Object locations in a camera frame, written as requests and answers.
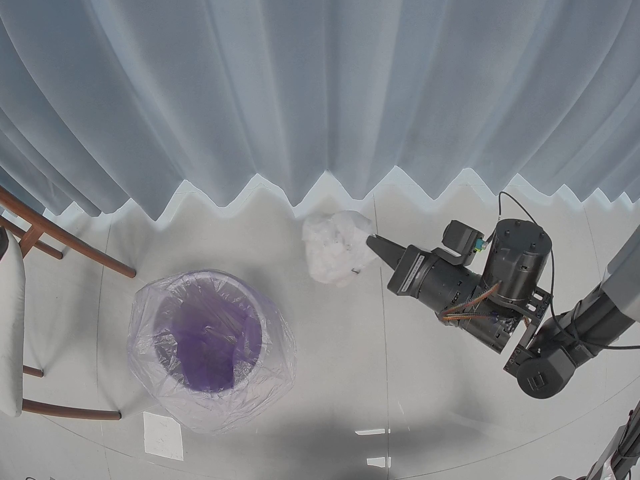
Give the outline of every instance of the black cable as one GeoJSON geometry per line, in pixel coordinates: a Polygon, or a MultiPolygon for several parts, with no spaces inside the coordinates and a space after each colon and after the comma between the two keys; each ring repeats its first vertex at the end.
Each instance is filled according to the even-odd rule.
{"type": "MultiPolygon", "coordinates": [[[[526,210],[526,208],[524,208],[524,206],[522,204],[520,204],[520,202],[511,194],[509,194],[508,192],[505,191],[500,191],[498,193],[498,217],[502,216],[502,201],[500,199],[500,196],[504,194],[505,196],[510,197],[514,203],[516,203],[524,213],[527,214],[527,216],[531,219],[531,221],[533,222],[533,224],[538,224],[536,222],[536,220],[531,216],[531,214],[526,210]]],[[[495,235],[495,229],[493,230],[493,233],[491,233],[490,239],[493,238],[493,236],[495,235]]],[[[583,345],[583,346],[587,346],[590,345],[592,347],[599,347],[602,349],[606,349],[606,350],[637,350],[640,349],[640,345],[627,345],[627,346],[612,346],[612,345],[604,345],[603,343],[594,343],[594,342],[590,342],[590,341],[585,341],[582,338],[580,338],[580,335],[578,334],[578,331],[575,327],[575,311],[572,314],[572,325],[573,325],[573,332],[575,334],[571,334],[569,333],[564,327],[562,327],[562,325],[560,325],[560,321],[558,320],[558,317],[556,316],[556,312],[554,311],[554,286],[556,284],[556,259],[554,258],[554,249],[553,246],[551,247],[551,289],[549,290],[549,295],[550,295],[550,302],[549,302],[549,309],[551,310],[551,318],[553,318],[554,324],[556,325],[556,327],[562,332],[562,334],[564,334],[565,336],[567,336],[567,338],[575,341],[576,343],[583,345]]]]}

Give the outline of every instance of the plastic bag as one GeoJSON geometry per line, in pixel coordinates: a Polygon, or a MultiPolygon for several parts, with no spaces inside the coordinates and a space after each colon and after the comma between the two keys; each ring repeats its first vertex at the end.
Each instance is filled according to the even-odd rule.
{"type": "Polygon", "coordinates": [[[136,293],[127,352],[149,393],[199,433],[251,420],[292,388],[296,370],[295,342],[274,303],[217,270],[136,293]]]}
{"type": "Polygon", "coordinates": [[[302,226],[309,274],[320,283],[346,286],[377,258],[367,237],[373,222],[356,211],[309,216],[302,226]]]}

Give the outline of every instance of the gray curtain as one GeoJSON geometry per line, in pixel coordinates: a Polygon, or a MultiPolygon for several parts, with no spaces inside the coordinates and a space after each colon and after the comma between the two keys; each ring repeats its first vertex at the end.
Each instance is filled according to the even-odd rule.
{"type": "Polygon", "coordinates": [[[292,204],[398,165],[640,198],[640,0],[0,0],[0,184],[53,212],[183,179],[292,204]]]}

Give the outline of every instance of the purple trash bag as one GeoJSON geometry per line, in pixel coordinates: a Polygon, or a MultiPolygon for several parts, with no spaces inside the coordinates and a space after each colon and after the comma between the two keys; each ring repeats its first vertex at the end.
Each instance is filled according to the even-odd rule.
{"type": "Polygon", "coordinates": [[[215,270],[142,288],[127,351],[149,393],[202,433],[251,420],[281,398],[295,376],[293,336],[273,302],[215,270]]]}

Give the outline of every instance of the chair frame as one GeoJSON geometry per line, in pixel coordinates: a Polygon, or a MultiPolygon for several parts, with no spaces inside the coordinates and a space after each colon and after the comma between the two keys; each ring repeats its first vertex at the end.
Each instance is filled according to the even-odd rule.
{"type": "MultiPolygon", "coordinates": [[[[80,252],[87,258],[97,261],[101,265],[107,268],[115,270],[116,272],[123,274],[124,276],[133,278],[136,276],[136,271],[124,265],[111,256],[98,251],[91,247],[91,245],[83,242],[79,238],[71,235],[71,233],[60,228],[56,224],[53,224],[50,220],[46,219],[36,211],[29,208],[26,204],[22,203],[16,197],[12,196],[7,190],[0,187],[0,205],[10,212],[18,215],[18,217],[26,220],[31,227],[24,231],[20,227],[13,224],[11,221],[0,216],[0,228],[5,228],[19,239],[20,251],[22,257],[27,256],[27,253],[33,248],[39,249],[44,253],[52,256],[55,259],[62,259],[62,252],[54,249],[50,245],[44,244],[39,240],[43,234],[47,234],[52,238],[55,238],[60,243],[68,246],[75,251],[80,252]]],[[[22,366],[22,373],[27,375],[33,375],[36,377],[44,377],[43,370],[32,368],[30,366],[22,366]]],[[[64,407],[59,405],[45,404],[42,402],[35,402],[33,400],[22,400],[22,410],[27,412],[34,412],[37,414],[43,414],[47,416],[60,416],[64,418],[78,418],[87,420],[119,420],[122,418],[122,414],[119,411],[98,411],[92,409],[79,409],[75,407],[64,407]]]]}

